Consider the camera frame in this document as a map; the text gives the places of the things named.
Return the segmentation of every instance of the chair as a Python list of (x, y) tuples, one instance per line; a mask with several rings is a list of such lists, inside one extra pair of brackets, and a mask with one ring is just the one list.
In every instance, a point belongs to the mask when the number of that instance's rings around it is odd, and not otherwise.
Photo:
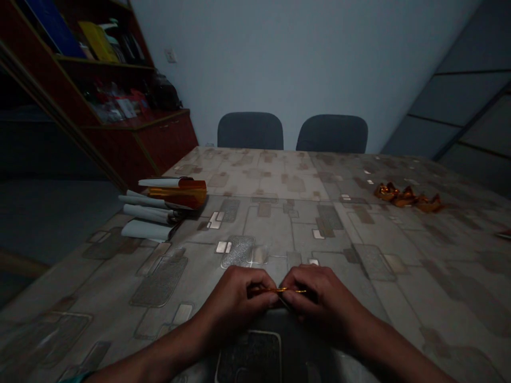
[(263, 112), (227, 113), (218, 123), (218, 147), (284, 149), (282, 124)]
[(357, 116), (319, 114), (303, 123), (297, 151), (364, 153), (367, 123)]

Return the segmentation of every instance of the forearm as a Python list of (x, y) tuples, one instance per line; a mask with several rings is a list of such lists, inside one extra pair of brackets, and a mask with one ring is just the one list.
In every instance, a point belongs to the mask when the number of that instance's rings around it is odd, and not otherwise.
[(205, 337), (193, 318), (139, 352), (91, 375), (85, 383), (163, 383), (203, 356)]
[(402, 381), (456, 382), (387, 323), (371, 315), (358, 326), (353, 342), (361, 356), (392, 371)]

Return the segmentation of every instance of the red cabinet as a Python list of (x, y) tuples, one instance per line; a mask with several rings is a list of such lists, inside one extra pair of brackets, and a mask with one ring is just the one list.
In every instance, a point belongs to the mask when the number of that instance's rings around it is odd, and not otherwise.
[(162, 175), (198, 145), (189, 110), (156, 115), (146, 124), (133, 122), (83, 129), (132, 190), (140, 189), (140, 179)]

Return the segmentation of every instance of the table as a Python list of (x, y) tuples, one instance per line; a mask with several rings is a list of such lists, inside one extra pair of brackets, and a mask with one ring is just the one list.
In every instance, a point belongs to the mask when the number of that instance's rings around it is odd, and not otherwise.
[[(508, 200), (410, 156), (197, 147), (166, 175), (206, 180), (204, 209), (171, 244), (121, 237), (131, 217), (117, 214), (34, 282), (0, 313), (0, 365), (25, 357), (4, 376), (52, 382), (125, 357), (197, 312), (231, 264), (279, 284), (313, 262), (459, 381), (511, 381), (511, 242), (493, 235), (511, 227)], [(440, 193), (449, 207), (399, 209), (374, 197), (381, 181)], [(243, 380), (245, 358), (254, 373), (272, 371), (266, 381), (279, 367), (286, 382), (376, 381), (284, 309), (252, 329), (222, 352), (232, 362), (218, 364), (220, 380)], [(214, 381), (217, 362), (176, 381)]]

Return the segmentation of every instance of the wooden shelf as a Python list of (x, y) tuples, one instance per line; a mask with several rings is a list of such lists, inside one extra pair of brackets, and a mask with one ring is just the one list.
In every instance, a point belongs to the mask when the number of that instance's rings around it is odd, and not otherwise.
[(115, 5), (118, 5), (119, 7), (123, 7), (124, 9), (127, 9), (129, 10), (130, 12), (133, 12), (133, 10), (131, 9), (131, 7), (129, 5), (125, 5), (121, 2), (118, 2), (116, 0), (109, 0), (111, 3), (114, 3)]
[(139, 115), (135, 118), (119, 121), (109, 125), (100, 126), (86, 126), (84, 129), (107, 129), (107, 130), (138, 130), (150, 125), (159, 123), (164, 120), (179, 116), (181, 114), (189, 113), (190, 109), (179, 109), (176, 111), (161, 111), (153, 110), (149, 117)]
[(79, 57), (69, 57), (62, 55), (53, 55), (57, 61), (63, 62), (71, 62), (71, 63), (80, 63), (80, 64), (91, 64), (91, 65), (108, 65), (108, 66), (117, 66), (120, 68), (132, 68), (132, 69), (143, 69), (154, 71), (152, 66), (144, 66), (144, 65), (131, 65), (131, 64), (123, 64), (123, 63), (114, 63), (107, 61), (99, 61), (99, 60), (89, 60), (89, 59), (81, 59)]

